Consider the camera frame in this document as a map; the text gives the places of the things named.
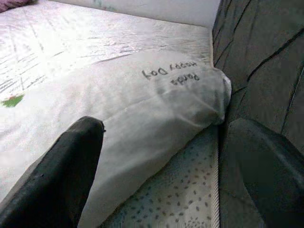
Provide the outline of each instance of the wall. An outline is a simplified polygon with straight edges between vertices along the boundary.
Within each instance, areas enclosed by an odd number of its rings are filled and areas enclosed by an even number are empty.
[[[220,0],[55,0],[171,22],[213,27]]]

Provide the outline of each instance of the dotted fabric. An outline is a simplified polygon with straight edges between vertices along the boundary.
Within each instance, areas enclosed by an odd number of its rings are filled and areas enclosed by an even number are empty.
[[[207,140],[210,137],[198,135],[100,227],[211,227],[211,162],[216,143]]]

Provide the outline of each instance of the pillow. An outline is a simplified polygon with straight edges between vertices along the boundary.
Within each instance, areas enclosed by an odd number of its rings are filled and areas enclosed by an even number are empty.
[[[7,11],[9,8],[24,6],[33,0],[0,0],[0,13]]]
[[[191,57],[143,52],[98,62],[1,107],[0,200],[73,122],[104,122],[104,145],[79,225],[95,227],[202,129],[224,121],[229,79]]]

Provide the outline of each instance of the mattress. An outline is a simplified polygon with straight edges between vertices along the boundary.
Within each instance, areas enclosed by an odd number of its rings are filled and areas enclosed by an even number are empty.
[[[0,14],[0,100],[88,64],[144,50],[211,64],[209,29],[47,0]]]

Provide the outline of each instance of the black object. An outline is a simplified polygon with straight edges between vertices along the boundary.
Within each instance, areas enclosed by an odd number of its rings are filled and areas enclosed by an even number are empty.
[[[83,117],[34,162],[0,204],[0,228],[75,228],[103,143],[101,121]]]
[[[244,185],[268,227],[304,227],[304,156],[256,121],[229,125],[225,153],[235,154]]]

